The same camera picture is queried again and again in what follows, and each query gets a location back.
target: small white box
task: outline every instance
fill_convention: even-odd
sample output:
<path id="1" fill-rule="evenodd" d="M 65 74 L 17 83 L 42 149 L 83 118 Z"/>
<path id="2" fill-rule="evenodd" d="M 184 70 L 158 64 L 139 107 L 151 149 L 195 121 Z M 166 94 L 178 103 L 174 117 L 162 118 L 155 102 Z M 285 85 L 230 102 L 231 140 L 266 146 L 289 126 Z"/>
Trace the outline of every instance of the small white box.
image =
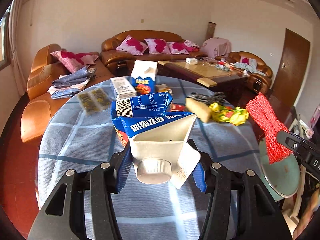
<path id="1" fill-rule="evenodd" d="M 196 58 L 187 57 L 186 58 L 186 63 L 188 63 L 188 64 L 198 64 L 198 60 Z"/>

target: brown leather armchair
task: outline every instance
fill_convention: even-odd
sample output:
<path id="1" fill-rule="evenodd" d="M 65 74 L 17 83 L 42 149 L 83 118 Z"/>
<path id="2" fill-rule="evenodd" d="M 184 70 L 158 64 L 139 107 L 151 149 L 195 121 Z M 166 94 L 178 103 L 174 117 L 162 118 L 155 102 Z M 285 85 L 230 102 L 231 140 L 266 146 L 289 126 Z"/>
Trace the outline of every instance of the brown leather armchair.
<path id="1" fill-rule="evenodd" d="M 39 146 L 42 135 L 53 115 L 60 109 L 68 98 L 51 99 L 48 89 L 52 81 L 60 75 L 70 74 L 64 65 L 50 53 L 60 50 L 58 44 L 50 44 L 39 50 L 33 60 L 27 83 L 29 104 L 23 111 L 21 118 L 21 140 Z M 95 77 L 90 80 L 87 87 L 108 80 L 114 75 L 102 64 L 100 60 L 95 61 L 97 69 Z"/>
<path id="2" fill-rule="evenodd" d="M 128 52 L 117 51 L 116 48 L 130 35 L 137 40 L 144 42 L 145 39 L 163 39 L 167 42 L 184 42 L 179 35 L 170 32 L 151 31 L 151 30 L 131 30 L 119 33 L 110 39 L 105 40 L 101 45 L 102 52 L 100 59 L 102 63 L 116 76 L 130 75 L 135 60 L 162 61 L 162 60 L 179 60 L 187 57 L 206 57 L 203 52 L 190 52 L 187 54 L 149 54 L 147 49 L 141 56 L 135 56 Z"/>
<path id="3" fill-rule="evenodd" d="M 224 56 L 215 57 L 215 59 L 220 60 Z M 256 92 L 261 92 L 262 94 L 266 94 L 268 89 L 271 86 L 271 78 L 272 78 L 272 69 L 267 66 L 267 64 L 258 56 L 245 51 L 239 52 L 231 52 L 228 57 L 224 57 L 228 63 L 236 63 L 240 62 L 241 57 L 253 58 L 257 61 L 257 70 L 266 74 L 266 76 L 257 74 L 257 73 L 249 73 L 249 78 L 247 81 L 247 87 Z"/>

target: yellow plastic bag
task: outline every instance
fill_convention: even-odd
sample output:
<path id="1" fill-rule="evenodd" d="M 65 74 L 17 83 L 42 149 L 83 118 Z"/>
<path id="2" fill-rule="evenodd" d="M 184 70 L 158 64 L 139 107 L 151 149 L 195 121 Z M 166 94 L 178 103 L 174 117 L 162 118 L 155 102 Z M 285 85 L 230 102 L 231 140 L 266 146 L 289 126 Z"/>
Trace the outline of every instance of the yellow plastic bag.
<path id="1" fill-rule="evenodd" d="M 228 106 L 221 106 L 218 103 L 209 105 L 212 111 L 212 119 L 217 122 L 230 122 L 234 125 L 240 125 L 245 123 L 249 118 L 249 113 L 246 109 L 240 108 L 232 109 Z"/>

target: wooden door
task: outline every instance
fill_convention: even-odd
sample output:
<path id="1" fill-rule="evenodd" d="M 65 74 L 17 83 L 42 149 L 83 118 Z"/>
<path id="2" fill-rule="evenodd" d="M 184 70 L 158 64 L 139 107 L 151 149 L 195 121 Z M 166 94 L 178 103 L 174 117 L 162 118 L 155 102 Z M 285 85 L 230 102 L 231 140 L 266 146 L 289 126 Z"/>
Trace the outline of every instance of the wooden door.
<path id="1" fill-rule="evenodd" d="M 285 105 L 293 106 L 307 68 L 310 41 L 286 29 L 279 69 L 272 94 Z"/>

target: blue plaid tablecloth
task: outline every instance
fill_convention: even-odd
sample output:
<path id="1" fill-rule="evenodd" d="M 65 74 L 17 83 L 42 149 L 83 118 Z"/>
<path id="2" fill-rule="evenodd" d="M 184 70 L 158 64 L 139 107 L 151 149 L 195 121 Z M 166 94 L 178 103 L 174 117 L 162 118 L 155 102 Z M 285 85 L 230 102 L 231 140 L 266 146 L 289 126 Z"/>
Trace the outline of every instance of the blue plaid tablecloth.
<path id="1" fill-rule="evenodd" d="M 191 82 L 157 76 L 157 84 L 172 88 L 173 103 L 185 104 L 191 92 L 212 95 L 213 92 Z M 110 81 L 101 87 L 114 98 Z M 229 170 L 247 169 L 261 174 L 258 144 L 249 122 L 240 126 L 230 123 L 202 123 L 197 119 L 190 136 L 200 151 Z M 44 133 L 39 153 L 38 187 L 42 206 L 54 186 L 68 169 L 92 170 L 112 154 L 123 150 L 116 136 L 110 109 L 86 115 L 76 97 L 71 98 L 51 119 Z M 198 239 L 210 196 L 200 193 L 190 176 L 180 190 L 171 183 L 140 183 L 130 170 L 125 187 L 112 194 L 114 210 L 123 239 Z M 90 192 L 85 192 L 85 222 L 88 238 L 94 239 Z M 231 195 L 228 239 L 234 237 L 237 223 L 236 192 Z"/>

